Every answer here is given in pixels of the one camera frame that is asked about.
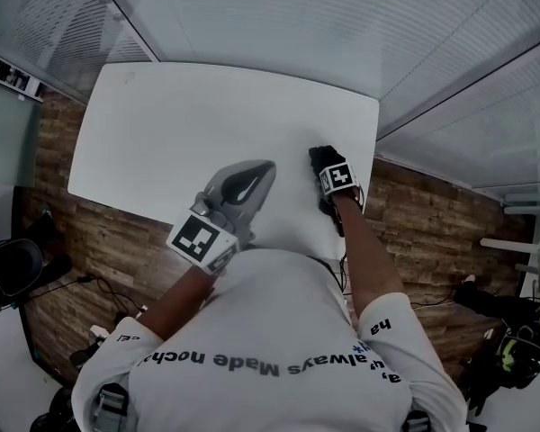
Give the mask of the person's left forearm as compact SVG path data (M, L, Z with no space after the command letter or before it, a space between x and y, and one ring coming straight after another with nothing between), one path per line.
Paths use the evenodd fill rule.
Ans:
M138 322L159 338L170 339L198 313L216 281L216 275L207 274L197 266L190 267L141 314Z

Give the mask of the person's right forearm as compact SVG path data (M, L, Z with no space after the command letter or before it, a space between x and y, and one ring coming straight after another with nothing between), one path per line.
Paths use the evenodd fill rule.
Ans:
M355 315L389 293L403 293L400 275L384 245L375 236L353 195L337 192L332 201L341 220L346 244Z

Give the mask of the black cloth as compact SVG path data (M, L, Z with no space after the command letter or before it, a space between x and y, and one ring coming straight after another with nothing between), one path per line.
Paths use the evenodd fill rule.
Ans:
M342 157L332 146L320 146L309 149L310 165L315 176L316 185L319 189L319 210L329 216L336 226L337 234L343 238L344 231L337 208L330 196L324 194L320 173L326 168L345 163Z

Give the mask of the white shelf unit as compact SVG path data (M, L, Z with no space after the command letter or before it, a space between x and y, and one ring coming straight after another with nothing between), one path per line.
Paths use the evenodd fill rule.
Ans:
M14 92L21 100L43 103L44 84L35 76L0 58L0 87Z

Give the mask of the green and black helmet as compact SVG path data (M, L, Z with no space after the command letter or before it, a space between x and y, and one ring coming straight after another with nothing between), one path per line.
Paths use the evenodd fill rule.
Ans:
M508 328L499 346L499 366L509 389L525 389L540 374L540 334L528 326Z

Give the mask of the person's white printed shirt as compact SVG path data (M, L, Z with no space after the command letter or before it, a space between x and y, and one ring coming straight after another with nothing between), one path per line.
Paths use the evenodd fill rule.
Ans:
M412 411L432 432L468 431L463 395L404 293L352 325L323 265L274 249L234 256L212 301L168 339L122 320L77 378L81 432L106 421L109 383L128 393L129 432L401 432Z

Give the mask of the white side desk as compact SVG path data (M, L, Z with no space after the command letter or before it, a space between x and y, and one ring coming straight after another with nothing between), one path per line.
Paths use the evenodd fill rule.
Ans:
M540 193L510 193L504 197L504 213L507 215L540 215ZM540 239L533 243L516 242L495 238L482 238L480 244L486 248L529 254L536 265L516 265L518 271L537 275L540 283Z

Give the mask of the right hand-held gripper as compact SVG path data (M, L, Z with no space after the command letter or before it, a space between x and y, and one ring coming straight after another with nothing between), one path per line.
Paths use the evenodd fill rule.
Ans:
M339 163L325 167L319 173L319 180L322 192L325 195L358 187L354 170L348 163Z

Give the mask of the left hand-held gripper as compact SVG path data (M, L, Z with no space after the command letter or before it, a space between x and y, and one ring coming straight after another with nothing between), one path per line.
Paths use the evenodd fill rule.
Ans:
M243 160L220 169L175 222L166 245L209 275L216 275L254 234L251 223L276 177L274 161Z

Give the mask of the white table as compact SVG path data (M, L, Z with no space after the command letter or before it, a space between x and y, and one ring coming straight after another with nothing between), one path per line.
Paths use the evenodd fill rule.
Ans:
M221 168L271 160L276 178L255 242L337 260L345 247L320 212L308 151L330 145L362 186L379 104L346 89L264 71L187 63L103 67L78 134L67 189L173 224Z

